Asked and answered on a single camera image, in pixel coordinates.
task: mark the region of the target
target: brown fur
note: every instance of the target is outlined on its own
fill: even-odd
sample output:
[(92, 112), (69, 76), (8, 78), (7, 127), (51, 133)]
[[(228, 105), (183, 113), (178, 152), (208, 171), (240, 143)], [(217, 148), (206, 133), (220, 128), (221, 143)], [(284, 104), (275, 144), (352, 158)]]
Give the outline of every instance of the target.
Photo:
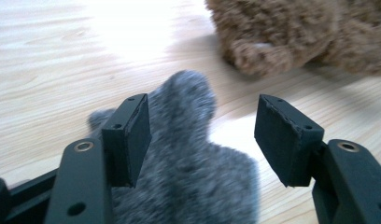
[(381, 75), (381, 0), (206, 0), (223, 57), (248, 75), (309, 61)]

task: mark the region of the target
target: light wood grain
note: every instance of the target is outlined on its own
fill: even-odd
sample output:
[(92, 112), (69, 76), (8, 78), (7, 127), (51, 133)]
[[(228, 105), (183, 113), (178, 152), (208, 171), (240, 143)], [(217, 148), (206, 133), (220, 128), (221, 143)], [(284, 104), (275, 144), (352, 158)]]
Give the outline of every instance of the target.
[(150, 92), (179, 70), (207, 75), (211, 140), (259, 161), (261, 223), (317, 223), (310, 188), (285, 189), (253, 139), (260, 93), (284, 98), (381, 163), (381, 77), (308, 64), (251, 78), (221, 60), (210, 13), (193, 1), (0, 1), (0, 176), (9, 185), (58, 166), (99, 108)]

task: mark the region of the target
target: plush toy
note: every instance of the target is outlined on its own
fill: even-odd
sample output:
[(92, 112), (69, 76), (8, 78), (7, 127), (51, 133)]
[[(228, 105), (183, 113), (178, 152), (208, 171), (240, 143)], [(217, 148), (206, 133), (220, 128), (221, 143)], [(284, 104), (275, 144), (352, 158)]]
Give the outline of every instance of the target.
[[(113, 188), (116, 223), (247, 223), (258, 218), (257, 164), (207, 140), (215, 112), (205, 77), (184, 71), (148, 95), (152, 141), (135, 189)], [(100, 137), (114, 110), (89, 119)]]
[(223, 57), (248, 75), (323, 62), (381, 75), (381, 0), (206, 0)]

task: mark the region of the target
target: metal screw hole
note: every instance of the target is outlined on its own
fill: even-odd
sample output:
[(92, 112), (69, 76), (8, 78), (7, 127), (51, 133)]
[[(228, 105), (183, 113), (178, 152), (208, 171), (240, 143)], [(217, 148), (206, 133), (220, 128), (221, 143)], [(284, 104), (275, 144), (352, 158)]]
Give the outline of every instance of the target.
[(74, 150), (77, 152), (82, 152), (82, 151), (87, 151), (91, 149), (92, 147), (94, 147), (93, 142), (81, 142), (74, 147)]
[(351, 144), (351, 143), (346, 143), (346, 142), (341, 142), (341, 143), (338, 143), (338, 147), (343, 149), (343, 150), (346, 150), (346, 151), (349, 151), (349, 152), (358, 152), (360, 151), (360, 149)]

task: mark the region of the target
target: wooden surface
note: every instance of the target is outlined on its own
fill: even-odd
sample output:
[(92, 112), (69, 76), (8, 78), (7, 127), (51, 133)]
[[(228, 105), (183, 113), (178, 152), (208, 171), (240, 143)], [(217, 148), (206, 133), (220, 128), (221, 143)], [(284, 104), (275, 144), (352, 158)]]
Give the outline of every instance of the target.
[(0, 0), (0, 176), (9, 185), (58, 166), (99, 108), (154, 90), (179, 70), (217, 95), (211, 139), (259, 161), (261, 223), (317, 223), (310, 188), (285, 189), (253, 139), (260, 93), (289, 101), (381, 163), (381, 77), (317, 64), (250, 78), (219, 57), (210, 13), (192, 1)]

